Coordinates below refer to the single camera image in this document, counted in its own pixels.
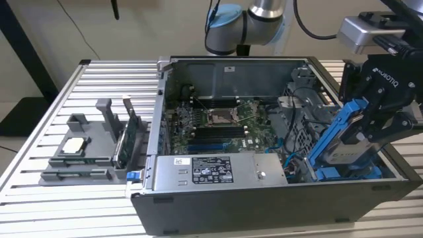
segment power supply label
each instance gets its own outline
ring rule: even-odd
[[[233,182],[230,157],[193,157],[192,182],[194,184]]]

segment barcode sticker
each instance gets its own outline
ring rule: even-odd
[[[174,158],[174,165],[189,165],[190,158]]]

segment aluminum extrusion table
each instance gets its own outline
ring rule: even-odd
[[[321,64],[338,82],[344,63],[321,60]],[[156,86],[156,61],[92,61],[76,68],[0,178],[0,238],[149,237],[124,197],[125,185],[40,187],[37,182],[68,130],[69,115],[84,113],[89,121],[102,120],[96,99],[112,98],[112,111],[126,120],[121,95],[129,95],[137,115],[150,121]],[[423,176],[423,134],[392,144]],[[380,204],[354,223],[185,237],[421,238],[423,186],[403,200]]]

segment motherboard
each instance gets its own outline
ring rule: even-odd
[[[166,110],[172,155],[210,153],[280,153],[266,115],[257,98],[176,102]]]

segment screw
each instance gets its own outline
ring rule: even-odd
[[[397,54],[397,51],[393,48],[388,48],[387,52],[395,56]]]
[[[257,178],[264,179],[265,173],[262,171],[257,171]]]

